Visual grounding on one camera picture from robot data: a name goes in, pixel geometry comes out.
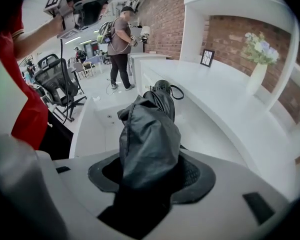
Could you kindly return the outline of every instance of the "black loop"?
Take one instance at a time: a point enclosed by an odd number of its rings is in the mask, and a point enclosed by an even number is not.
[[[173,98],[175,98],[176,100],[182,100],[182,99],[185,97],[184,92],[183,92],[178,86],[175,86],[175,85],[171,84],[170,87],[171,87],[171,95],[172,95]],[[182,97],[176,98],[176,97],[174,96],[173,91],[172,91],[172,87],[174,87],[174,88],[176,88],[177,90],[179,90],[180,93],[182,93]]]

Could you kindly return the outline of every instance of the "black cap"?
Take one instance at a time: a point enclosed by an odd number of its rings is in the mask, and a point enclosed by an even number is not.
[[[122,8],[121,13],[127,12],[127,11],[135,12],[135,10],[132,9],[132,7],[130,7],[130,6],[125,6],[125,7]]]

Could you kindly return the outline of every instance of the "black picture frame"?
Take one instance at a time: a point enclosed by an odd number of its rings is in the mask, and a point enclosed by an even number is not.
[[[200,64],[205,65],[210,68],[212,60],[214,59],[215,51],[204,49],[201,57]]]

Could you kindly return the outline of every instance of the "black pants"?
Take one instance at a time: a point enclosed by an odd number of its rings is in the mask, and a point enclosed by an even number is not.
[[[123,85],[126,89],[128,89],[130,87],[129,77],[127,73],[128,54],[112,55],[110,56],[110,61],[112,63],[110,73],[111,84],[116,84],[118,71],[120,71],[120,77],[123,82]]]
[[[73,133],[65,127],[50,111],[43,140],[39,150],[47,152],[52,160],[68,159]]]

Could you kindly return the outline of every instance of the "vase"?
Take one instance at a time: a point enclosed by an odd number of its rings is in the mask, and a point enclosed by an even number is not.
[[[260,64],[260,63],[258,63],[255,66],[250,76],[249,82],[246,85],[246,91],[249,94],[254,95],[259,89],[259,87],[261,86],[262,81],[264,80],[267,72],[267,66],[268,66],[267,64]]]

